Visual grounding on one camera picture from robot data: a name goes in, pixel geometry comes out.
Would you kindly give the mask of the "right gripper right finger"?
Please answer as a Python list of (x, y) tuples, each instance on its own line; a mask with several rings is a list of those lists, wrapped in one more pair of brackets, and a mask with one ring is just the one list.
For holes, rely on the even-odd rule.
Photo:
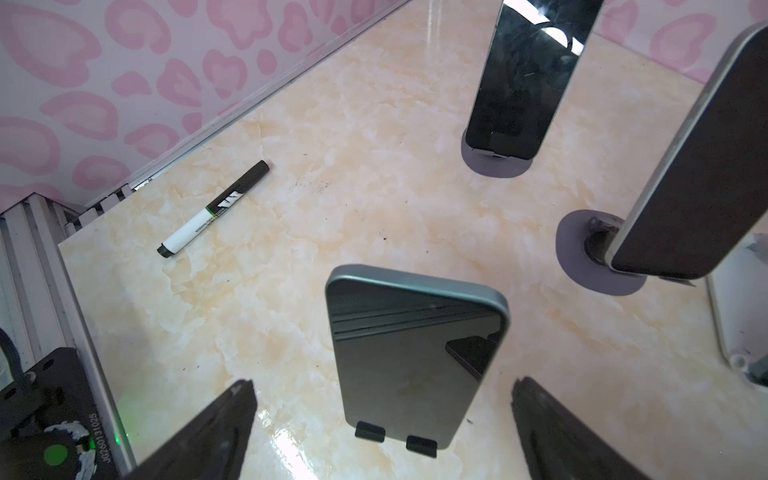
[(531, 377), (515, 382), (511, 410), (533, 479), (645, 479)]

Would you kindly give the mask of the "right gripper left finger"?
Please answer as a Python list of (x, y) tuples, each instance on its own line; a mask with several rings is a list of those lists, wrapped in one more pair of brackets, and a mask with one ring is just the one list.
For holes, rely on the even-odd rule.
[(253, 382), (236, 381), (127, 477), (239, 479), (257, 407)]

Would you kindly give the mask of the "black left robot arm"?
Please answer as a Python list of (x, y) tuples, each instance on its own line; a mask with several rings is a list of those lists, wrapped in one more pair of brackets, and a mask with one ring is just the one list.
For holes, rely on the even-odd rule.
[(12, 381), (1, 389), (3, 479), (118, 479), (77, 350), (60, 347), (23, 371), (6, 332)]

